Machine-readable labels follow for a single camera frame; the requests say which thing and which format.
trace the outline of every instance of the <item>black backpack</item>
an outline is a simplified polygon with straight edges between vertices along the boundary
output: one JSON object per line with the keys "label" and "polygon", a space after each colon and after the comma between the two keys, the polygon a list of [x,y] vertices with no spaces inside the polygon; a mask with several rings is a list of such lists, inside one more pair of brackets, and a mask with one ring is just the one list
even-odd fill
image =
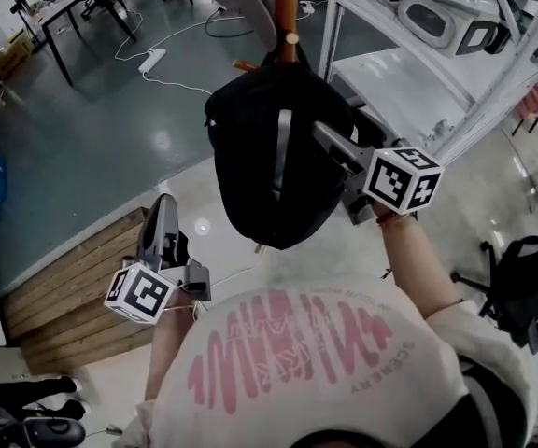
{"label": "black backpack", "polygon": [[[281,110],[291,111],[291,120],[276,188]],[[347,175],[315,141],[312,124],[322,121],[350,137],[354,125],[346,100],[300,64],[274,63],[217,90],[205,113],[221,198],[234,227],[278,249],[315,233],[339,203]]]}

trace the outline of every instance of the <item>gray floor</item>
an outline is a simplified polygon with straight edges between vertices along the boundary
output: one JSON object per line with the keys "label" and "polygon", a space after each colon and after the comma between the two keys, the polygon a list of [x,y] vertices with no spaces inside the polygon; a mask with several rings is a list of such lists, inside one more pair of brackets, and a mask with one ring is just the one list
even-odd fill
{"label": "gray floor", "polygon": [[[204,21],[211,0],[126,0],[144,22],[138,42],[121,56],[146,50],[164,36]],[[300,21],[310,62],[318,64],[325,5]],[[132,26],[138,17],[131,15]],[[104,13],[56,35],[74,80],[66,84],[48,47],[7,84],[0,107],[0,151],[7,161],[8,193],[0,213],[0,288],[51,249],[159,181],[211,155],[204,126],[206,96],[144,81],[137,67],[113,55],[125,34]],[[215,33],[246,30],[243,21],[215,23]],[[346,16],[339,56],[390,48],[383,35]],[[214,91],[237,77],[242,58],[259,63],[255,35],[207,36],[202,27],[176,36],[150,77]]]}

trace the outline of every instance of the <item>white shelf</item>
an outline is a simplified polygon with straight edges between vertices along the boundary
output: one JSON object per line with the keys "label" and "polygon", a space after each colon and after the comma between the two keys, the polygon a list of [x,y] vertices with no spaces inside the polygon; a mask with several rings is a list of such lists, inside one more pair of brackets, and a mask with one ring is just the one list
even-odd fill
{"label": "white shelf", "polygon": [[386,49],[333,62],[333,71],[398,136],[422,146],[442,119],[457,124],[464,111],[433,73],[405,49]]}
{"label": "white shelf", "polygon": [[[429,69],[467,111],[483,95],[489,84],[514,58],[516,48],[510,42],[497,55],[478,51],[471,55],[447,58],[413,35],[397,19],[395,12],[377,0],[337,0],[344,8],[373,25],[397,45],[412,54]],[[537,73],[531,62],[518,68],[509,87],[515,87]]]}

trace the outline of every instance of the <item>wooden plank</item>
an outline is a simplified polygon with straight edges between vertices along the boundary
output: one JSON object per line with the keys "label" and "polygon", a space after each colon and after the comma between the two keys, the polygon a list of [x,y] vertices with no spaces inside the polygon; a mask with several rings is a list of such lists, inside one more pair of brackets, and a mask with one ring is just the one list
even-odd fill
{"label": "wooden plank", "polygon": [[84,352],[96,351],[103,345],[112,343],[125,337],[130,337],[131,335],[141,331],[144,327],[145,326],[142,324],[137,324],[132,320],[124,319],[123,322],[120,322],[114,327],[93,333],[75,342],[55,347],[52,350],[43,352],[42,354],[28,357],[26,360],[27,363],[28,360],[30,360],[32,365],[44,365],[48,362],[59,360],[61,358],[68,358]]}
{"label": "wooden plank", "polygon": [[33,375],[69,373],[72,369],[77,367],[82,367],[105,358],[114,357],[115,355],[123,354],[124,352],[130,352],[135,348],[151,343],[153,340],[154,328],[147,326],[142,327],[143,329],[138,333],[131,335],[130,337],[108,343],[97,350],[91,350],[90,352],[81,353],[73,357],[54,360],[43,365],[31,366],[29,364],[28,367],[30,369],[30,373]]}
{"label": "wooden plank", "polygon": [[38,329],[39,327],[48,324],[56,318],[60,318],[70,312],[77,310],[78,307],[86,305],[89,302],[99,299],[107,294],[109,290],[109,284],[111,283],[112,273],[102,277],[93,284],[84,287],[82,290],[62,299],[58,303],[48,307],[48,309],[40,314],[24,320],[18,326],[10,329],[10,338],[17,339],[22,335],[30,332],[31,330]]}
{"label": "wooden plank", "polygon": [[106,314],[109,312],[109,309],[103,305],[104,300],[104,297],[95,299],[94,301],[81,306],[79,310],[75,310],[74,312],[49,322],[39,329],[33,330],[25,337],[21,338],[22,350],[24,347],[30,348],[35,346],[51,337],[55,337],[60,333],[73,329],[79,325],[86,324],[87,322]]}
{"label": "wooden plank", "polygon": [[89,335],[115,327],[125,320],[126,319],[121,315],[116,314],[115,312],[106,308],[105,314],[102,314],[84,324],[73,327],[70,330],[66,330],[65,332],[50,337],[40,343],[30,345],[21,342],[20,347],[22,349],[22,354],[24,355],[24,358],[28,358],[42,354],[45,351],[54,353],[59,347],[83,340]]}
{"label": "wooden plank", "polygon": [[118,271],[121,269],[122,258],[124,256],[133,256],[135,252],[136,244],[133,243],[127,248],[122,249],[120,252],[114,253],[110,258],[103,260],[94,267],[84,271],[77,277],[74,277],[72,280],[66,282],[62,286],[59,286],[55,290],[43,295],[28,307],[25,307],[15,315],[8,318],[7,326],[9,327],[11,337],[16,337],[14,329],[24,320],[29,319],[33,315],[41,314],[44,311],[47,311],[55,303],[62,301],[66,297],[80,291],[84,287],[89,286],[102,277]]}
{"label": "wooden plank", "polygon": [[82,244],[77,245],[70,251],[63,254],[45,269],[39,273],[36,273],[33,277],[28,279],[24,284],[9,294],[4,301],[4,310],[9,310],[11,313],[13,313],[15,311],[16,304],[19,303],[19,301],[22,300],[34,288],[40,286],[53,275],[72,265],[74,262],[82,259],[100,245],[108,243],[134,226],[142,224],[145,221],[147,211],[147,209],[142,207],[135,209],[127,216],[122,217],[120,220],[97,232],[94,236],[90,237]]}
{"label": "wooden plank", "polygon": [[34,287],[30,292],[24,294],[23,297],[17,299],[15,303],[5,304],[4,310],[8,326],[13,327],[18,324],[18,322],[22,320],[21,314],[25,310],[30,309],[36,301],[49,295],[52,291],[55,291],[55,289],[78,277],[90,268],[109,259],[122,249],[135,244],[138,240],[138,233],[140,233],[141,227],[142,224],[137,224],[117,237],[114,237],[107,243],[96,247],[82,258],[49,277],[39,286]]}

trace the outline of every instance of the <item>white floor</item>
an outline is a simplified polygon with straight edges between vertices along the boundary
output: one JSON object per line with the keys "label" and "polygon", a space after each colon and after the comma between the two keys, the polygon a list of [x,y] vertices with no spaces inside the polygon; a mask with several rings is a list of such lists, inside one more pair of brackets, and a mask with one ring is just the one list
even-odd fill
{"label": "white floor", "polygon": [[[538,234],[538,206],[533,204],[529,178],[538,167],[538,132],[519,133],[511,144],[506,133],[514,128],[513,121],[504,124],[505,131],[490,133],[446,169],[432,207],[419,213],[446,268],[484,282],[488,265],[478,248],[481,241],[489,240],[501,251],[516,238]],[[225,215],[212,160],[163,182],[121,210],[150,204],[161,191],[177,199],[180,228],[190,239],[191,256],[211,271],[216,283],[212,304],[278,281],[349,272],[380,276],[389,267],[376,224],[368,221],[353,227],[341,207],[302,244],[255,254],[256,244],[240,236]],[[210,222],[205,236],[195,231],[202,218]],[[465,298],[478,299],[471,289],[460,287]],[[85,387],[82,396],[93,407],[83,420],[87,433],[109,424],[124,427],[132,418],[144,394],[149,353],[148,346],[142,347],[76,372]],[[538,358],[534,361],[538,368]],[[83,446],[107,446],[111,441],[109,435],[97,434]]]}

